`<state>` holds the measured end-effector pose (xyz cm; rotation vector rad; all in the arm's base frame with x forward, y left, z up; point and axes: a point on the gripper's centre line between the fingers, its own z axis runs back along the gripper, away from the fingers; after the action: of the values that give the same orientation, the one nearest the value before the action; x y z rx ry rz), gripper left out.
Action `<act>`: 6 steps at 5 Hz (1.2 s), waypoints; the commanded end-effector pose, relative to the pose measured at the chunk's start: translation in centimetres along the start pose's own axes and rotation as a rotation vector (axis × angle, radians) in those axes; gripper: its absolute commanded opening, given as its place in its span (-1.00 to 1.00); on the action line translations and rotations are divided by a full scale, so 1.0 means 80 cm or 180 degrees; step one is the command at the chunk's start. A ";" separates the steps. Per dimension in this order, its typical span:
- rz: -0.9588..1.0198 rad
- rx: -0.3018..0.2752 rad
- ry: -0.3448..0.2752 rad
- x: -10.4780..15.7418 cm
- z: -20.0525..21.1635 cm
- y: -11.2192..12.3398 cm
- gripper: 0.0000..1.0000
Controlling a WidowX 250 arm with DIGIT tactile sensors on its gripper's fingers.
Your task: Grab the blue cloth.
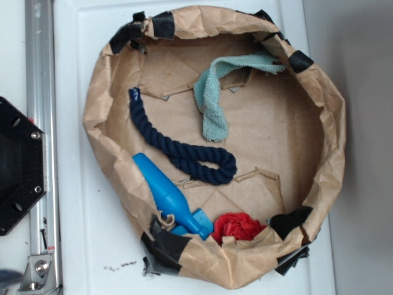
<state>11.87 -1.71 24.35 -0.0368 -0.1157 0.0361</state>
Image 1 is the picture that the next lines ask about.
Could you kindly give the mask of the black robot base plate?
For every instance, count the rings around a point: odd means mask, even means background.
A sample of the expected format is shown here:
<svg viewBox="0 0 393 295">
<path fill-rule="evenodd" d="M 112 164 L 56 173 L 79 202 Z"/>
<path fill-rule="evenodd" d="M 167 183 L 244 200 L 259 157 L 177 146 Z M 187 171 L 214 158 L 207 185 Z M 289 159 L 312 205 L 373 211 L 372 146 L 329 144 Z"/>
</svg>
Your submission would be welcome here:
<svg viewBox="0 0 393 295">
<path fill-rule="evenodd" d="M 44 134 L 1 97 L 1 236 L 45 194 Z"/>
</svg>

